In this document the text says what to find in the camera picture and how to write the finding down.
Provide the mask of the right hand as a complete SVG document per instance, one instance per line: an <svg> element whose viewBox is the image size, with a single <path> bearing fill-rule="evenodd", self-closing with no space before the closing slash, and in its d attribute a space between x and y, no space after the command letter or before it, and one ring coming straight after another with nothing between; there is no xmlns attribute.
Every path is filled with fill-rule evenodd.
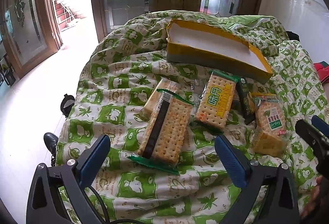
<svg viewBox="0 0 329 224"><path fill-rule="evenodd" d="M322 179L323 179L323 176L317 177L317 179L316 179L317 185L311 191L311 198L309 199L308 203L305 205L305 207L301 213L301 218L305 218L315 209L316 199L320 193L320 185L321 185Z"/></svg>

